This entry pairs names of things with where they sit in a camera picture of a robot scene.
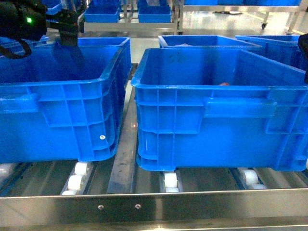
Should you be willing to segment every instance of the metal beam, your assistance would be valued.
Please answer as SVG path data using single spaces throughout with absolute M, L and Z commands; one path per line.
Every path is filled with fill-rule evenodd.
M 0 198 L 0 227 L 190 219 L 304 217 L 308 189 Z
M 184 11 L 241 11 L 241 12 L 298 12 L 299 6 L 192 6 L 184 5 Z
M 134 98 L 135 88 L 131 91 L 128 111 L 123 123 L 118 150 L 109 180 L 108 194 L 133 193 L 138 131 Z

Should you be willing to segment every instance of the blue plastic crate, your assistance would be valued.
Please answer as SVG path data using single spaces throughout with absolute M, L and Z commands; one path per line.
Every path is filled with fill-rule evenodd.
M 218 5 L 242 5 L 244 0 L 218 0 Z
M 85 11 L 85 21 L 87 23 L 117 23 L 119 20 L 119 6 L 90 5 Z
M 308 157 L 305 72 L 237 49 L 147 49 L 132 80 L 138 164 L 271 167 Z M 227 82 L 230 86 L 218 86 Z
M 42 0 L 42 3 L 48 8 L 46 14 L 54 15 L 62 9 L 61 0 Z
M 171 10 L 169 6 L 140 6 L 138 19 L 140 23 L 170 23 Z
M 32 48 L 32 47 L 35 47 L 35 46 L 46 44 L 48 40 L 49 40 L 49 38 L 47 36 L 43 35 L 42 38 L 39 41 L 26 40 L 26 42 Z M 0 45 L 4 48 L 7 48 L 11 52 L 18 52 L 18 51 L 23 50 L 23 48 L 22 48 L 22 46 L 20 45 L 19 42 L 17 42 L 16 40 L 13 40 L 13 39 L 9 39 L 9 38 L 0 37 Z
M 252 6 L 298 6 L 301 0 L 244 0 L 245 5 Z
M 307 70 L 308 61 L 301 54 L 296 35 L 265 35 L 265 36 L 235 36 L 237 39 L 262 46 L 255 53 L 283 64 L 291 65 L 302 70 Z
M 205 48 L 225 47 L 244 50 L 260 50 L 262 47 L 253 43 L 217 35 L 182 35 L 158 36 L 160 48 Z
M 83 40 L 35 47 L 21 60 L 0 58 L 0 163 L 99 161 L 116 153 L 127 47 Z
M 184 0 L 184 4 L 194 6 L 216 6 L 218 5 L 218 0 Z

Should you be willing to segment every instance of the caster wheel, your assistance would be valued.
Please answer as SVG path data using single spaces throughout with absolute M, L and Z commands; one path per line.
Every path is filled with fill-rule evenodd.
M 68 179 L 68 190 L 80 191 L 83 185 L 83 177 L 79 175 L 73 175 Z
M 178 187 L 178 179 L 177 174 L 175 172 L 165 172 L 165 188 L 177 188 Z
M 267 26 L 267 23 L 262 23 L 262 30 L 264 30 L 265 28 L 266 28 L 266 26 Z
M 247 185 L 258 184 L 258 175 L 254 170 L 242 170 L 241 177 Z
M 75 175 L 84 176 L 90 169 L 90 162 L 77 162 L 75 165 Z

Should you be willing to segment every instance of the roller conveyor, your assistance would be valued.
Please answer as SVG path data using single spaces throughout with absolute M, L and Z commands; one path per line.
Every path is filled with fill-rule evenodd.
M 0 183 L 0 230 L 308 229 L 307 171 L 139 168 L 134 95 L 127 90 L 114 158 L 14 167 Z M 82 176 L 80 189 L 69 186 L 73 175 Z M 67 190 L 77 193 L 62 195 Z

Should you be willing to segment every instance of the stainless steel frame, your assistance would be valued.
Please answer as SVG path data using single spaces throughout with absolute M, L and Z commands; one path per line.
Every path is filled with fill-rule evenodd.
M 131 0 L 130 13 L 126 4 L 122 4 L 124 13 L 124 22 L 120 23 L 84 23 L 85 32 L 108 31 L 108 32 L 144 32 L 158 30 L 161 32 L 178 32 L 179 10 L 180 6 L 174 0 L 170 1 L 172 9 L 171 23 L 132 23 L 134 4 Z

